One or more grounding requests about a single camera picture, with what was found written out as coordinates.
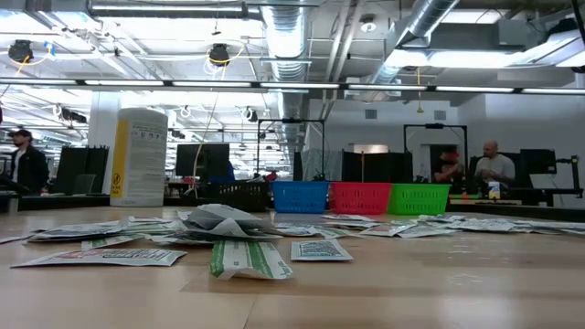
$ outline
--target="fluorescent light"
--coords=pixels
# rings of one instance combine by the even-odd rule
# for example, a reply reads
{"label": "fluorescent light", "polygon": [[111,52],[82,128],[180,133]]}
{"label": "fluorescent light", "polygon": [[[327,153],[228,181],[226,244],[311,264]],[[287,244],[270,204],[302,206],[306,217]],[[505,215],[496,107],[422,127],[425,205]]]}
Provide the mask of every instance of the fluorescent light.
{"label": "fluorescent light", "polygon": [[497,51],[436,51],[428,65],[435,68],[498,69],[510,65],[516,57]]}
{"label": "fluorescent light", "polygon": [[439,86],[436,91],[459,91],[459,92],[512,92],[514,88],[500,87],[454,87]]}
{"label": "fluorescent light", "polygon": [[585,90],[566,88],[524,88],[522,93],[541,95],[585,95]]}
{"label": "fluorescent light", "polygon": [[0,79],[3,84],[44,84],[44,85],[75,85],[75,80],[61,80],[61,79]]}
{"label": "fluorescent light", "polygon": [[360,85],[350,84],[350,90],[398,90],[398,91],[423,91],[427,86],[411,86],[411,85]]}
{"label": "fluorescent light", "polygon": [[177,87],[226,87],[226,88],[249,88],[249,82],[232,82],[232,81],[174,81]]}
{"label": "fluorescent light", "polygon": [[164,86],[160,80],[85,80],[90,86]]}
{"label": "fluorescent light", "polygon": [[263,82],[262,88],[298,88],[298,89],[339,89],[338,83],[280,83],[280,82]]}

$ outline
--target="gray shirt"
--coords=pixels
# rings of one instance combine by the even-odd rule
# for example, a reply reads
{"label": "gray shirt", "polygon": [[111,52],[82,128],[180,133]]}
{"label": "gray shirt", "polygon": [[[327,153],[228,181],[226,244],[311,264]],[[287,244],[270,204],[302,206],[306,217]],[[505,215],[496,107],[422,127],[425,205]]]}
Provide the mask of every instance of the gray shirt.
{"label": "gray shirt", "polygon": [[[482,158],[477,163],[477,167],[475,167],[475,175],[480,175],[482,169],[491,170],[498,175],[502,175],[510,179],[516,178],[516,168],[514,167],[514,162],[512,162],[512,160],[510,160],[510,158],[505,155],[498,154],[493,159],[486,157]],[[494,181],[494,179],[490,177],[485,181],[491,182]]]}

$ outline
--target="man in cap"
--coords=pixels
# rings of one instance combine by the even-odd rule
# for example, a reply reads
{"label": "man in cap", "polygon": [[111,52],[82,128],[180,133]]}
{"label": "man in cap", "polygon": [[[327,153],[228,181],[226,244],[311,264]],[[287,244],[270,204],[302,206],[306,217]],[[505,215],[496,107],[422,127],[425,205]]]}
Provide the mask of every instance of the man in cap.
{"label": "man in cap", "polygon": [[47,158],[33,147],[33,135],[21,129],[8,134],[18,149],[12,152],[10,175],[14,182],[28,187],[33,193],[39,194],[48,180]]}

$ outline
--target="black stand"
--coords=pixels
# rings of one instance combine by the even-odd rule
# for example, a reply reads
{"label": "black stand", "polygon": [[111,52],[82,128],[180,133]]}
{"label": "black stand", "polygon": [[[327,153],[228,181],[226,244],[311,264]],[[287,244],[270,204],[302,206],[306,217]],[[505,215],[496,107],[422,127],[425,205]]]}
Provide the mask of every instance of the black stand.
{"label": "black stand", "polygon": [[282,122],[282,123],[305,123],[305,122],[319,122],[321,123],[321,174],[325,174],[325,120],[304,120],[304,119],[258,119],[258,145],[256,147],[256,173],[260,171],[260,141],[261,132],[260,126],[263,122]]}

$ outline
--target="black basket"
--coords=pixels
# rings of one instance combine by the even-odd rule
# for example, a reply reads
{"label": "black basket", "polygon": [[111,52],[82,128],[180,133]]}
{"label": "black basket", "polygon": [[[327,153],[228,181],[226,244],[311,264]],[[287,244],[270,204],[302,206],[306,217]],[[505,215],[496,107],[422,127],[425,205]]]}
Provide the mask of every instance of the black basket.
{"label": "black basket", "polygon": [[209,197],[239,210],[264,212],[269,202],[268,183],[209,183]]}

